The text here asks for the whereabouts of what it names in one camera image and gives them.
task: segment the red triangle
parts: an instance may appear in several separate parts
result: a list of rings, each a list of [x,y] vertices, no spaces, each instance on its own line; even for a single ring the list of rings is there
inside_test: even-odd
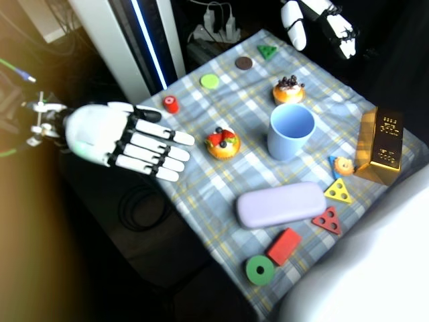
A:
[[[323,214],[313,218],[311,222],[316,226],[330,231],[331,233],[335,233],[337,235],[341,234],[340,221],[336,214],[335,207],[329,207]]]

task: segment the red spool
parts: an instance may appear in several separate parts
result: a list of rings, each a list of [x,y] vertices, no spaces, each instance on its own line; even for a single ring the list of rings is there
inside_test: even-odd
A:
[[[179,112],[179,104],[174,96],[170,95],[164,99],[164,107],[168,113],[175,114]]]

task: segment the tablecloth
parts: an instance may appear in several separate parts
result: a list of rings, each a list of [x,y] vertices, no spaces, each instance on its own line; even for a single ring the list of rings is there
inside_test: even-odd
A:
[[[258,52],[258,45],[275,46],[277,53],[266,61]],[[252,58],[253,67],[238,69],[235,60],[240,56]],[[201,87],[200,78],[207,73],[219,76],[220,84],[216,89]],[[292,74],[306,85],[303,104],[315,115],[317,128],[293,160],[280,162],[267,153],[269,116],[275,107],[271,91],[279,79]],[[237,197],[248,191],[302,181],[317,182],[325,190],[334,182],[328,157],[354,159],[361,116],[374,106],[265,30],[143,104],[162,109],[162,99],[166,95],[174,95],[181,110],[176,115],[164,114],[161,124],[193,135],[196,145],[189,149],[191,159],[179,181],[160,180],[160,184],[259,318],[264,319],[339,237],[311,224],[309,219],[265,229],[243,229],[235,213]],[[229,126],[241,138],[241,150],[230,160],[215,160],[206,151],[204,139],[216,126]],[[428,156],[427,147],[405,130],[404,174],[427,163]],[[346,177],[344,182],[353,203],[327,201],[337,209],[343,234],[387,189],[356,176]],[[243,269],[245,261],[263,254],[286,227],[302,236],[301,244],[283,266],[276,268],[272,282],[265,286],[251,284]]]

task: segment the green wire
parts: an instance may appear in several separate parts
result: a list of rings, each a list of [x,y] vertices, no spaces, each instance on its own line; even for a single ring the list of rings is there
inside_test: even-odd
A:
[[[5,65],[6,67],[9,67],[11,70],[16,70],[16,67],[14,67],[14,65],[12,65],[11,63],[7,62],[2,58],[0,58],[0,63]]]
[[[17,152],[16,149],[12,149],[9,151],[0,152],[0,158],[4,158],[6,156],[11,156],[12,154],[15,154]]]

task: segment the white robotic hand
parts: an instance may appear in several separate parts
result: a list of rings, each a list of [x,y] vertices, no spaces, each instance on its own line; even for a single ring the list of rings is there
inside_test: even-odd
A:
[[[301,7],[308,19],[320,22],[323,32],[343,58],[349,59],[356,54],[355,38],[359,33],[340,14],[341,8],[335,7],[330,0],[282,0],[282,2],[285,3],[281,12],[282,23],[297,50],[303,50],[306,46]]]
[[[85,105],[66,118],[66,141],[72,152],[90,162],[177,181],[190,154],[143,133],[188,146],[195,139],[152,123],[161,116],[152,107],[122,102]]]

